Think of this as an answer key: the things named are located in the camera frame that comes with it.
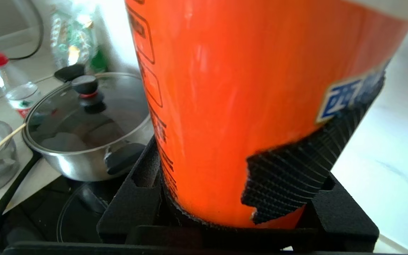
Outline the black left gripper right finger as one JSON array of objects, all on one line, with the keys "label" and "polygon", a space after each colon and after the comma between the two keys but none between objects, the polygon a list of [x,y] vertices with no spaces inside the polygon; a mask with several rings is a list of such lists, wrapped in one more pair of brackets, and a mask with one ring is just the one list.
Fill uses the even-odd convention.
[{"label": "black left gripper right finger", "polygon": [[305,206],[297,227],[314,233],[296,248],[374,248],[380,234],[333,174]]}]

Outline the black induction cooktop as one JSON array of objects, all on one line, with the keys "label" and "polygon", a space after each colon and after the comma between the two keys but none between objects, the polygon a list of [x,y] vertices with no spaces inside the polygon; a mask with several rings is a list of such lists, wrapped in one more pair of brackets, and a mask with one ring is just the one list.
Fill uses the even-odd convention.
[{"label": "black induction cooktop", "polygon": [[21,241],[99,243],[97,223],[124,179],[84,183],[57,178],[3,216],[0,255]]}]

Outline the stainless steel pot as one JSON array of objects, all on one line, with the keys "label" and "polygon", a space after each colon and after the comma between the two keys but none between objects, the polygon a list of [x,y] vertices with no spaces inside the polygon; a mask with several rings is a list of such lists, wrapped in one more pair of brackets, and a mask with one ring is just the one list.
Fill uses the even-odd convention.
[{"label": "stainless steel pot", "polygon": [[[141,79],[141,76],[137,73],[123,74],[136,75]],[[96,74],[86,74],[85,67],[82,64],[64,67],[54,73],[55,79],[62,82],[62,85],[71,82],[75,90],[84,98],[94,96],[97,90],[96,84],[89,85],[88,82],[79,80],[80,77],[86,75],[95,76]],[[31,147],[31,145],[26,142],[23,135],[24,130],[22,131],[22,137],[28,147],[35,152],[39,152],[53,169],[57,170],[63,176],[76,181],[105,181],[129,172],[154,135],[151,116],[149,114],[149,117],[141,128],[115,144],[92,151],[45,153]]]}]

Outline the green printed plastic bag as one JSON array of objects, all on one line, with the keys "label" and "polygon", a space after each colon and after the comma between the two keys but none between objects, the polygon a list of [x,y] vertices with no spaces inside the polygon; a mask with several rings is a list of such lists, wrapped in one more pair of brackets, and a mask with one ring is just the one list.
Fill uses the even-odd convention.
[{"label": "green printed plastic bag", "polygon": [[50,49],[57,70],[83,64],[85,71],[108,71],[108,63],[97,40],[97,0],[52,0]]}]

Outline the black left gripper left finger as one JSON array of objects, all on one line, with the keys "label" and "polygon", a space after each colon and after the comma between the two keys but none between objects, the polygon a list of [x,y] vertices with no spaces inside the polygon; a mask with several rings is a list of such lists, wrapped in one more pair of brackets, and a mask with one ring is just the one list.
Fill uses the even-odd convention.
[{"label": "black left gripper left finger", "polygon": [[161,200],[160,179],[160,155],[152,137],[97,223],[103,243],[123,244],[133,228],[154,223]]}]

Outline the orange dish soap bottle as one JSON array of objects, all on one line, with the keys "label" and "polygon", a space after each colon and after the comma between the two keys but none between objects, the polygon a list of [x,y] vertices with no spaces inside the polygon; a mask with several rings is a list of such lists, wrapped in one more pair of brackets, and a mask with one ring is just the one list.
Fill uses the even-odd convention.
[{"label": "orange dish soap bottle", "polygon": [[408,0],[125,3],[167,195],[225,227],[296,227],[408,32]]}]

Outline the red capped water bottle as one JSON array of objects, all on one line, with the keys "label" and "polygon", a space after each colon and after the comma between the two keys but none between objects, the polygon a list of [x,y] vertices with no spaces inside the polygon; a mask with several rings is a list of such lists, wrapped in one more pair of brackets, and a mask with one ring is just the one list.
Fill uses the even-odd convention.
[{"label": "red capped water bottle", "polygon": [[26,118],[31,108],[42,98],[37,84],[3,53],[0,53],[0,90],[21,118]]}]

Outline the glass pot lid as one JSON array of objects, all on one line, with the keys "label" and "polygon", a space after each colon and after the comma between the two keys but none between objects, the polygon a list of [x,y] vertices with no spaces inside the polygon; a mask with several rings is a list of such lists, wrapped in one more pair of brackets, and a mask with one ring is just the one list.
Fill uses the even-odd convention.
[{"label": "glass pot lid", "polygon": [[31,147],[45,153],[92,151],[133,134],[149,117],[139,77],[123,73],[86,75],[96,94],[84,98],[71,82],[50,91],[26,118],[23,132]]}]

